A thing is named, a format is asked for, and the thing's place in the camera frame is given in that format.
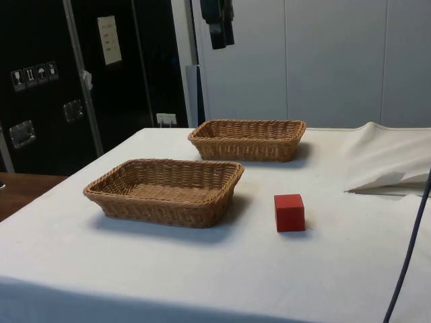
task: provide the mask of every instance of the red wooden block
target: red wooden block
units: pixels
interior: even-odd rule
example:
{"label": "red wooden block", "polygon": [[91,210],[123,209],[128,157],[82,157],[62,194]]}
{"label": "red wooden block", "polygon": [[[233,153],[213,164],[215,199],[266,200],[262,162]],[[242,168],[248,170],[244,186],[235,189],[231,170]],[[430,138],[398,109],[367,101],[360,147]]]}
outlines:
{"label": "red wooden block", "polygon": [[275,195],[277,232],[305,231],[304,204],[299,194]]}

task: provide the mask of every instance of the power socket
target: power socket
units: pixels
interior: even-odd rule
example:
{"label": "power socket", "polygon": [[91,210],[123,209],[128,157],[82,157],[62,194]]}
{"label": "power socket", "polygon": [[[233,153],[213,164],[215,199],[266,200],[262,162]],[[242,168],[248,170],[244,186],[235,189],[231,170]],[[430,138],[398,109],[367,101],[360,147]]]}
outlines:
{"label": "power socket", "polygon": [[175,113],[157,113],[156,114],[157,123],[162,126],[170,125],[170,126],[176,126],[176,114]]}

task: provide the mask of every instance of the black cable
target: black cable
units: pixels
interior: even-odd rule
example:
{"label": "black cable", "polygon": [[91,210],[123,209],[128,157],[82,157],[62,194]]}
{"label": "black cable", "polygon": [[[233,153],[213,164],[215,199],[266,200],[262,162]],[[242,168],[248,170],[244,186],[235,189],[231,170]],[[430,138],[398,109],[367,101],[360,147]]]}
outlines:
{"label": "black cable", "polygon": [[393,308],[397,303],[399,292],[401,291],[401,288],[403,286],[405,274],[407,272],[407,269],[409,268],[411,254],[413,253],[416,237],[418,236],[420,220],[422,219],[422,215],[424,214],[426,201],[428,200],[428,196],[430,195],[430,190],[431,190],[431,170],[430,170],[430,173],[428,174],[428,181],[426,182],[426,185],[425,185],[424,195],[422,195],[422,200],[420,201],[418,214],[416,215],[416,220],[413,226],[413,231],[411,233],[409,248],[407,249],[407,254],[405,255],[403,268],[401,269],[401,273],[399,274],[397,286],[395,288],[395,291],[393,292],[392,299],[389,304],[388,310],[386,311],[386,315],[385,315],[385,319],[383,320],[383,323],[389,323],[389,319],[391,318]]}

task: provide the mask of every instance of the white wall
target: white wall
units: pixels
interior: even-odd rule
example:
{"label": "white wall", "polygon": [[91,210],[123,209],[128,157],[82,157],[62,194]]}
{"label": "white wall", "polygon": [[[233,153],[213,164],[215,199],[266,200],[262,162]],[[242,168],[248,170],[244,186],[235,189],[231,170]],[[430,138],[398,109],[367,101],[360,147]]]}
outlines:
{"label": "white wall", "polygon": [[286,119],[284,0],[234,0],[235,44],[213,50],[193,0],[207,119]]}
{"label": "white wall", "polygon": [[288,118],[379,122],[387,0],[286,0]]}
{"label": "white wall", "polygon": [[429,0],[234,0],[213,50],[193,0],[207,118],[431,127]]}
{"label": "white wall", "polygon": [[431,126],[431,1],[389,0],[382,123]]}

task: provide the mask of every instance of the rectangular wicker basket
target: rectangular wicker basket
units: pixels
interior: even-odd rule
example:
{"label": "rectangular wicker basket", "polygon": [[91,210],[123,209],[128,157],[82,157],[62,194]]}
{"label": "rectangular wicker basket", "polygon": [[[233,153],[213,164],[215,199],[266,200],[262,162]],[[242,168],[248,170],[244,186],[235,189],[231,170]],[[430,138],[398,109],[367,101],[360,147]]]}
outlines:
{"label": "rectangular wicker basket", "polygon": [[133,159],[89,184],[84,195],[109,217],[211,227],[243,172],[234,162]]}
{"label": "rectangular wicker basket", "polygon": [[189,140],[202,159],[288,162],[305,128],[299,120],[211,120]]}

